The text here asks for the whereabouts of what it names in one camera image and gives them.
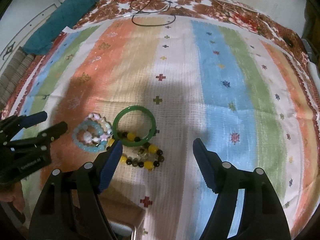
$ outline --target red snowflake pattern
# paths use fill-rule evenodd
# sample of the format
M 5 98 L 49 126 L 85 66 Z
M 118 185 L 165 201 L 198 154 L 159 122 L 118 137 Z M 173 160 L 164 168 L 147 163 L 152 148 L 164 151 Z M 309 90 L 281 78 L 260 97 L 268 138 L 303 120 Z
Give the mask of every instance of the red snowflake pattern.
M 240 141 L 240 134 L 234 132 L 234 133 L 231 133 L 230 135 L 231 135 L 230 141 L 232 141 L 233 144 L 236 145 L 236 143 Z

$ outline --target striped cushion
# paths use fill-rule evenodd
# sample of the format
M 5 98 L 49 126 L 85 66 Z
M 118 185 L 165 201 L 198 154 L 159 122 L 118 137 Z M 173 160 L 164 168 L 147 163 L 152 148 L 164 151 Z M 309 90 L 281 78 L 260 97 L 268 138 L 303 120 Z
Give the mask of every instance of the striped cushion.
M 21 47 L 13 55 L 6 69 L 0 77 L 0 108 L 3 109 L 18 85 L 29 65 L 34 60 L 34 56 L 27 55 Z

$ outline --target blue stripe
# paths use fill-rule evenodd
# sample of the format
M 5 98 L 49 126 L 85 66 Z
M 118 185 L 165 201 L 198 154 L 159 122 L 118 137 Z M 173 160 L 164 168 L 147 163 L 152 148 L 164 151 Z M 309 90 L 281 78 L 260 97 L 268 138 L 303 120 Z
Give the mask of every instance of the blue stripe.
M 79 36 L 81 32 L 76 32 L 76 33 L 69 33 L 67 36 L 64 38 L 64 40 L 59 44 L 58 48 L 56 51 L 52 54 L 52 56 L 48 59 L 48 62 L 42 67 L 40 70 L 40 73 L 38 76 L 35 78 L 35 82 L 29 92 L 28 95 L 26 95 L 26 99 L 21 107 L 20 113 L 19 114 L 30 114 L 30 109 L 33 103 L 33 100 L 35 96 L 37 96 L 40 87 L 42 86 L 43 82 L 48 76 L 50 68 L 59 60 L 61 55 L 64 53 L 66 48 L 74 41 L 76 37 Z M 18 140 L 22 137 L 24 132 L 24 129 L 21 130 L 19 133 L 17 133 L 13 140 Z
M 202 141 L 208 150 L 217 152 L 222 161 L 229 161 L 238 169 L 252 171 L 256 163 L 257 139 L 254 109 L 244 76 L 218 27 L 204 22 L 191 22 L 198 47 L 201 85 L 206 105 L 207 136 Z M 231 102 L 235 111 L 229 108 Z M 240 135 L 239 142 L 231 141 L 232 133 Z M 200 238 L 217 198 L 206 187 L 202 177 L 201 179 L 199 195 L 195 198 L 198 204 L 193 210 L 194 224 L 189 229 L 190 239 Z M 244 191 L 241 190 L 229 237 L 237 233 L 243 198 Z

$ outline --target teal fabric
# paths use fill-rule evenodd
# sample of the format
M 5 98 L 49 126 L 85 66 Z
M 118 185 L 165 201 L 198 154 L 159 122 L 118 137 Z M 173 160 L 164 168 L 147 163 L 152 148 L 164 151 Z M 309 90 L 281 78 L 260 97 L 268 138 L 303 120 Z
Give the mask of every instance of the teal fabric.
M 53 41 L 66 27 L 72 28 L 98 0 L 65 0 L 22 47 L 28 54 L 47 54 Z

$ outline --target metal screw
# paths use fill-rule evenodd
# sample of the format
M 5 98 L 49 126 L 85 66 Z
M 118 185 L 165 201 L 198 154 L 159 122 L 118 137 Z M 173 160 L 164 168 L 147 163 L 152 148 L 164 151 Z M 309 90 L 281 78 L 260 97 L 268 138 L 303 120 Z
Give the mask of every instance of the metal screw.
M 55 169 L 55 170 L 53 170 L 52 175 L 53 175 L 53 176 L 56 176 L 56 175 L 58 175 L 59 173 L 60 173 L 60 170 L 59 170 L 59 169 Z
M 84 165 L 84 168 L 85 169 L 91 169 L 93 167 L 93 163 L 86 163 L 85 165 Z
M 259 175 L 262 175 L 264 173 L 264 171 L 261 168 L 257 168 L 256 173 L 258 173 Z
M 226 169 L 229 169 L 229 168 L 231 168 L 231 163 L 223 162 L 223 163 L 222 163 L 222 166 L 223 166 L 224 168 L 226 168 Z

